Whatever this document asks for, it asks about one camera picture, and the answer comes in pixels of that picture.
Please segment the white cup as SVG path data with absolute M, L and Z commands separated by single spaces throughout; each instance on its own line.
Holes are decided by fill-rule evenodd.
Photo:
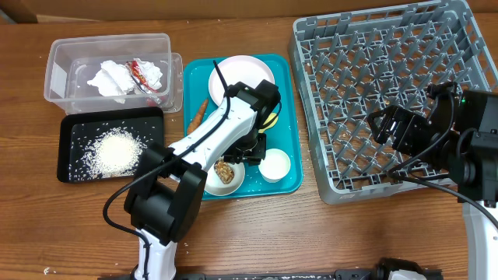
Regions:
M 290 158 L 284 151 L 268 149 L 258 169 L 265 181 L 276 183 L 289 173 L 290 167 Z

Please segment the brown food chunk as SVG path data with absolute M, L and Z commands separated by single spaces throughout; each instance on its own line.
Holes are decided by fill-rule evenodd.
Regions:
M 216 161 L 214 170 L 223 184 L 230 184 L 234 179 L 233 168 L 222 159 Z

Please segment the small white plate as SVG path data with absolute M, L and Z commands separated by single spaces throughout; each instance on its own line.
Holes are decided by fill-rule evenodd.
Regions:
M 209 169 L 205 191 L 215 196 L 226 196 L 235 192 L 244 182 L 245 166 L 243 163 L 228 163 L 234 171 L 234 178 L 230 184 L 223 184 L 216 175 L 214 165 Z

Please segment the orange carrot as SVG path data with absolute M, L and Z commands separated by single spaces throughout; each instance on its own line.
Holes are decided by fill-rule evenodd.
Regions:
M 191 123 L 188 126 L 188 129 L 187 129 L 188 135 L 191 134 L 193 131 L 195 131 L 201 125 L 208 104 L 209 104 L 209 100 L 205 99 L 203 101 L 202 105 L 199 107 L 196 115 L 191 120 Z

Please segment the red snack wrapper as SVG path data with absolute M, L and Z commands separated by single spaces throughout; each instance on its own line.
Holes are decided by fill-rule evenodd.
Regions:
M 149 95 L 149 99 L 152 100 L 155 105 L 160 105 L 163 101 L 156 95 L 158 91 L 148 84 L 146 77 L 139 67 L 139 63 L 137 61 L 127 61 L 126 67 L 128 68 L 137 89 L 142 93 Z

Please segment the pile of white rice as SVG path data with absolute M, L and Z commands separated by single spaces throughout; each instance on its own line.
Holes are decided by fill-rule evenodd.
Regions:
M 70 136 L 71 183 L 132 176 L 148 145 L 163 142 L 161 121 L 154 117 L 76 124 Z

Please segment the white napkin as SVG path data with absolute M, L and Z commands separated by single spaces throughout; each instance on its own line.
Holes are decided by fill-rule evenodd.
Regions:
M 134 58 L 131 61 L 137 61 L 139 67 L 146 77 L 148 84 L 159 92 L 162 87 L 160 81 L 163 77 L 163 72 L 153 62 L 143 61 L 139 58 Z M 144 94 L 139 91 L 132 80 L 130 72 L 124 64 L 118 64 L 115 61 L 107 60 L 100 64 L 100 70 L 94 77 L 86 82 L 89 86 L 97 88 L 101 96 L 115 96 L 115 101 L 124 103 L 124 96 L 135 94 Z

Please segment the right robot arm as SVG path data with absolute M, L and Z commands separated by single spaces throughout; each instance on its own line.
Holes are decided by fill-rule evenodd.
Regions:
M 375 142 L 409 159 L 388 177 L 443 191 L 462 204 L 468 241 L 468 277 L 497 277 L 497 95 L 458 92 L 456 82 L 430 84 L 428 117 L 390 105 L 370 113 Z

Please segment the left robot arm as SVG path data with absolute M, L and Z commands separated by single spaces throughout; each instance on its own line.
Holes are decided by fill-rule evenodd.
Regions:
M 222 104 L 192 133 L 144 151 L 124 201 L 141 246 L 133 279 L 174 278 L 176 245 L 198 215 L 209 169 L 219 160 L 260 164 L 266 150 L 261 130 L 280 100 L 278 87 L 266 80 L 255 88 L 227 86 Z

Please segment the grey dishwasher rack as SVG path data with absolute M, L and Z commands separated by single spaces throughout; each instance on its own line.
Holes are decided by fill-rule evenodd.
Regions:
M 496 91 L 497 69 L 465 1 L 429 1 L 297 19 L 289 56 L 321 199 L 330 204 L 415 188 L 387 171 L 404 156 L 374 141 L 371 112 L 429 115 L 425 88 Z

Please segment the teal serving tray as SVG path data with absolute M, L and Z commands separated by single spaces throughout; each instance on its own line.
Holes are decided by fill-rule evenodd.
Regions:
M 225 195 L 225 199 L 289 194 L 296 191 L 303 183 L 299 128 L 289 64 L 278 54 L 257 54 L 255 57 L 262 60 L 272 71 L 282 101 L 276 125 L 265 132 L 267 147 L 285 152 L 291 162 L 290 170 L 280 181 L 269 183 L 263 179 L 256 166 L 245 166 L 246 176 L 241 186 L 232 194 Z M 209 76 L 214 70 L 213 60 L 213 58 L 194 60 L 184 69 L 184 128 L 191 123 L 201 104 L 210 98 Z

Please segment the yellow plastic spoon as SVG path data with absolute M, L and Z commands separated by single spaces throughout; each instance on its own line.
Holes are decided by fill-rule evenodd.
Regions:
M 273 128 L 276 125 L 276 122 L 278 121 L 279 116 L 277 113 L 270 113 L 266 121 L 264 122 L 262 128 L 258 130 L 258 132 L 264 133 L 266 130 Z

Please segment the large white plate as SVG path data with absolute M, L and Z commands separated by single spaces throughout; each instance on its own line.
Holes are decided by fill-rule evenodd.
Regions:
M 262 80 L 275 84 L 275 77 L 271 69 L 262 60 L 253 56 L 228 57 L 222 60 L 218 67 L 228 86 L 242 82 L 254 89 Z M 219 106 L 223 101 L 225 90 L 215 69 L 209 76 L 208 88 L 211 99 L 216 106 Z

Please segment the black tray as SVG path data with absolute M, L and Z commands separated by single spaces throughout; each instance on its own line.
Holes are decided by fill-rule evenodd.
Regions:
M 78 183 L 131 177 L 153 143 L 164 143 L 158 107 L 68 115 L 61 121 L 57 178 Z

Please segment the clear plastic bin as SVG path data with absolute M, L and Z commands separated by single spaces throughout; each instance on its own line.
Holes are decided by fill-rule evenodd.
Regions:
M 153 62 L 163 72 L 162 87 L 156 94 L 163 102 L 155 105 L 149 95 L 101 96 L 86 82 L 100 70 L 100 64 L 112 60 L 124 64 L 134 58 Z M 170 49 L 165 33 L 139 33 L 56 40 L 48 56 L 45 100 L 56 104 L 67 114 L 105 110 L 122 110 L 157 106 L 165 113 L 176 113 L 183 105 L 183 65 L 178 53 Z

